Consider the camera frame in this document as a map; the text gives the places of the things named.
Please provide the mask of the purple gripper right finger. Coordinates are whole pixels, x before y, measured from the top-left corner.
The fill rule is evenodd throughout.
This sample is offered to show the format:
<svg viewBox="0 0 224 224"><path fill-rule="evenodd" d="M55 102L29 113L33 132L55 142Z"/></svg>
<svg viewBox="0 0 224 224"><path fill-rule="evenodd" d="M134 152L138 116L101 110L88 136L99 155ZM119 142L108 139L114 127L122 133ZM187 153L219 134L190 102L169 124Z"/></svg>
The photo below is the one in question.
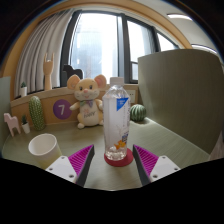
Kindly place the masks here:
<svg viewBox="0 0 224 224"><path fill-rule="evenodd" d="M180 170L167 156L157 156L137 145L133 146L133 156L143 186Z"/></svg>

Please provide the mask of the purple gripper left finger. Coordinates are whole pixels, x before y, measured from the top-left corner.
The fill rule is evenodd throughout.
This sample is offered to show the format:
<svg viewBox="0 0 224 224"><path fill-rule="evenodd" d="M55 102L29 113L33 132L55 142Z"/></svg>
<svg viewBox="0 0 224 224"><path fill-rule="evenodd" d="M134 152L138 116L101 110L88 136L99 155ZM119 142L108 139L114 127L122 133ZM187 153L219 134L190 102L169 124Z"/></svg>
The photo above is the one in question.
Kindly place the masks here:
<svg viewBox="0 0 224 224"><path fill-rule="evenodd" d="M87 146L69 157L60 156L46 171L83 187L94 154L94 146Z"/></svg>

